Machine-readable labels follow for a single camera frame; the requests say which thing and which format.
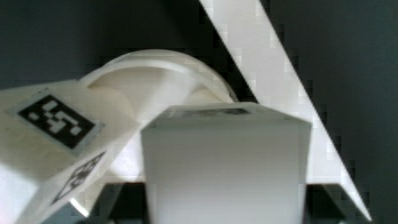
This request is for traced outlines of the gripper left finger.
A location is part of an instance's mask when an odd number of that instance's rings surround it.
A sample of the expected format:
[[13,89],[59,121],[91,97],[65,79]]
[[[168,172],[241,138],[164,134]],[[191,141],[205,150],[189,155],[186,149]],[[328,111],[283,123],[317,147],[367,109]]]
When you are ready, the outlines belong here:
[[90,217],[77,224],[150,224],[147,184],[107,184]]

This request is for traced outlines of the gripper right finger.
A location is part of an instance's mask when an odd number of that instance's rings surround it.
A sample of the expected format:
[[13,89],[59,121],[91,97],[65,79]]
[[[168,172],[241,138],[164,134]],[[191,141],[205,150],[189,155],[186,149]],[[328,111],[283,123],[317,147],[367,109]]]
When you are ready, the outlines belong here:
[[374,224],[338,184],[310,184],[306,224]]

